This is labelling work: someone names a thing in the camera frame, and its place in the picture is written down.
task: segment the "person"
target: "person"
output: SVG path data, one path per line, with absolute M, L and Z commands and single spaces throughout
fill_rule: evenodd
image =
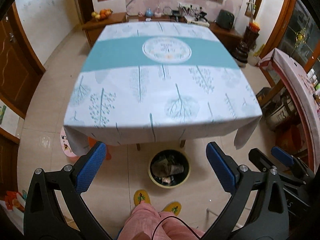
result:
M 181 204 L 171 202 L 157 212 L 151 205 L 150 197 L 145 190 L 137 190 L 133 196 L 135 209 L 127 219 L 119 234 L 118 240 L 150 240 L 159 222 L 168 216 L 178 216 Z M 204 232 L 192 228 L 199 236 Z M 153 240 L 196 240 L 198 239 L 185 225 L 175 218 L 167 218 L 158 226 Z

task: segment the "teal stripe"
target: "teal stripe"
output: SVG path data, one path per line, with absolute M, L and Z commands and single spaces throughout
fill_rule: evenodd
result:
M 145 41 L 152 38 L 155 37 L 129 37 L 98 41 L 93 46 L 81 71 L 86 72 L 139 65 L 161 65 L 161 63 L 146 57 L 142 52 L 142 46 Z M 185 37 L 175 38 L 188 44 L 192 55 L 187 61 L 172 65 L 201 65 L 238 69 L 232 56 L 219 41 Z

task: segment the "table leg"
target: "table leg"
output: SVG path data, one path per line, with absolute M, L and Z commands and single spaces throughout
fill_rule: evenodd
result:
M 186 143 L 186 140 L 182 140 L 180 143 L 180 148 L 183 148 L 185 143 Z

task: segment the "pile of fruit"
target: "pile of fruit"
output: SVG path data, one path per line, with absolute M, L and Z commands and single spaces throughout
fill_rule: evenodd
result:
M 107 19 L 112 14 L 111 9 L 103 9 L 100 13 L 93 12 L 91 16 L 96 19 L 97 21 Z

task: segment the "black speaker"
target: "black speaker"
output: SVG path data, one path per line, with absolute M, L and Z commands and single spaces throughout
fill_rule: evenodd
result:
M 225 10 L 220 10 L 219 15 L 216 19 L 216 24 L 226 30 L 230 30 L 233 26 L 233 21 L 235 20 L 235 16 Z

